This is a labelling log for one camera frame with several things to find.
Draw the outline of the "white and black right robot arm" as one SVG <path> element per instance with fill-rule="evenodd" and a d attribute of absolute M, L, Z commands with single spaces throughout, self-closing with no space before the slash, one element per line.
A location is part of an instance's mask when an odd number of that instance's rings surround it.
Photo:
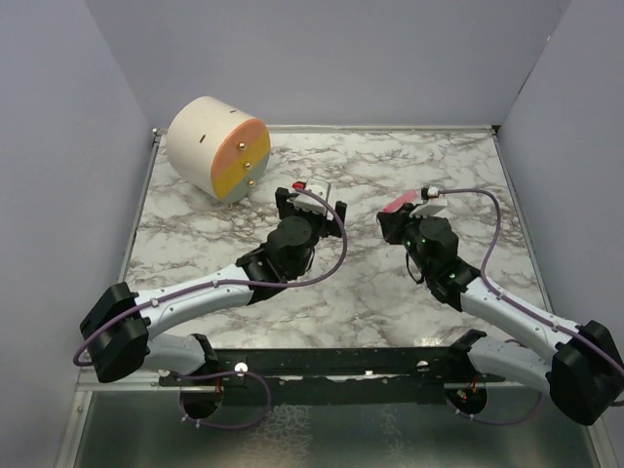
<path fill-rule="evenodd" d="M 608 328 L 578 325 L 506 293 L 457 253 L 447 219 L 413 215 L 405 204 L 376 219 L 384 241 L 405 248 L 420 283 L 441 303 L 499 328 L 518 346 L 474 332 L 467 347 L 448 356 L 449 373 L 469 381 L 501 376 L 547 395 L 572 421 L 593 425 L 623 393 L 623 360 Z"/>

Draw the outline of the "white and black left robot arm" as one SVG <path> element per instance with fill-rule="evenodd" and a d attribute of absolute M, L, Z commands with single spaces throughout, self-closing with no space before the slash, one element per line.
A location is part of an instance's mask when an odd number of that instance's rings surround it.
<path fill-rule="evenodd" d="M 321 239 L 347 239 L 347 205 L 338 201 L 331 206 L 329 191 L 321 182 L 278 188 L 277 227 L 258 248 L 211 275 L 159 290 L 134 292 L 125 282 L 108 287 L 79 326 L 83 343 L 74 365 L 93 368 L 101 383 L 139 370 L 173 371 L 197 385 L 209 382 L 218 360 L 208 339 L 169 331 L 222 309 L 250 306 L 328 279 L 330 272 L 314 279 L 304 276 Z"/>

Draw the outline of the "pink strap keyring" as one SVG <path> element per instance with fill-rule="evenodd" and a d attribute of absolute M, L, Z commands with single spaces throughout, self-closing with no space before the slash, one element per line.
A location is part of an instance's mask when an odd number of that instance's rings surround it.
<path fill-rule="evenodd" d="M 401 210 L 405 205 L 414 209 L 420 201 L 420 192 L 415 189 L 408 190 L 398 198 L 390 202 L 382 211 L 385 214 L 393 214 Z"/>

